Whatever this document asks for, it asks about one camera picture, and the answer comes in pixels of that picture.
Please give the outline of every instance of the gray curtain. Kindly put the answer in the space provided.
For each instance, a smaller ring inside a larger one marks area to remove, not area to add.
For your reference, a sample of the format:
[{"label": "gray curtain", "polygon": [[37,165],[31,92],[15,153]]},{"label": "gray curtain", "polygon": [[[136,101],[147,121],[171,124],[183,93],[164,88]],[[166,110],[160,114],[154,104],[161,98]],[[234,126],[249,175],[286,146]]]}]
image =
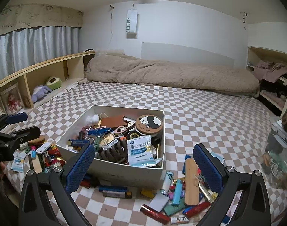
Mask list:
[{"label": "gray curtain", "polygon": [[0,36],[0,80],[30,65],[79,52],[74,27],[39,27]]}]

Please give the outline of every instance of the white wall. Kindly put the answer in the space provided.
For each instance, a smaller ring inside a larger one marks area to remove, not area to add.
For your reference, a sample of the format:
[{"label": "white wall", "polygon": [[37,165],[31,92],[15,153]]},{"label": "white wall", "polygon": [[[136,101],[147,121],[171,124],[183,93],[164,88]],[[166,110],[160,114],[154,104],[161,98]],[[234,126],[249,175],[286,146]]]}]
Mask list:
[{"label": "white wall", "polygon": [[219,53],[233,58],[235,67],[245,67],[248,33],[239,19],[196,4],[156,0],[136,4],[137,36],[129,39],[125,27],[132,3],[113,4],[111,42],[109,5],[85,12],[80,49],[124,49],[127,55],[141,57],[142,42],[167,43]]},{"label": "white wall", "polygon": [[248,46],[287,53],[287,23],[264,22],[247,25]]}]

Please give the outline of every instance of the panda tin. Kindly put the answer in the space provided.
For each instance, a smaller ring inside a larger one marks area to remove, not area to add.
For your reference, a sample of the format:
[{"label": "panda tin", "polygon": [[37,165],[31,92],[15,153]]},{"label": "panda tin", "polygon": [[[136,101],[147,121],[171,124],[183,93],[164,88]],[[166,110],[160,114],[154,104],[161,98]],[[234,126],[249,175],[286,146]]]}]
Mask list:
[{"label": "panda tin", "polygon": [[163,128],[163,122],[155,115],[142,115],[135,122],[135,130],[143,135],[156,136]]}]

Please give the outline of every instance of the white paper bag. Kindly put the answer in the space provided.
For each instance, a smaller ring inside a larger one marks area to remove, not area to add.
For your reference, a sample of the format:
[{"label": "white paper bag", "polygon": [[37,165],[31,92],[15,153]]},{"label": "white paper bag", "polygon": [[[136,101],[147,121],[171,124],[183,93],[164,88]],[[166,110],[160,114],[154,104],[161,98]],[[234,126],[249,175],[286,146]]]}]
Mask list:
[{"label": "white paper bag", "polygon": [[136,34],[137,33],[136,26],[137,26],[137,10],[129,9],[127,14],[126,33]]}]

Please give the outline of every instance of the screw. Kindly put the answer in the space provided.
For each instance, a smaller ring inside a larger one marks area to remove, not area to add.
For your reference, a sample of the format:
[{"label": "screw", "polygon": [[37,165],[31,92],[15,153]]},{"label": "screw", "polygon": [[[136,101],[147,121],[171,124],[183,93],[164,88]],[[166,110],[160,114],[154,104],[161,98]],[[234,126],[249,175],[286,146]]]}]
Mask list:
[{"label": "screw", "polygon": [[255,171],[254,171],[254,174],[255,174],[256,176],[260,176],[262,173],[261,173],[259,170],[255,170]]},{"label": "screw", "polygon": [[55,168],[54,168],[54,171],[55,171],[55,172],[60,172],[60,171],[62,171],[62,167],[60,167],[60,166],[55,167]]},{"label": "screw", "polygon": [[34,174],[34,170],[29,170],[28,172],[27,172],[27,175],[28,176],[31,176],[31,175],[33,175]]},{"label": "screw", "polygon": [[232,166],[228,166],[228,167],[227,167],[227,170],[228,170],[229,172],[234,172],[234,168],[233,168]]}]

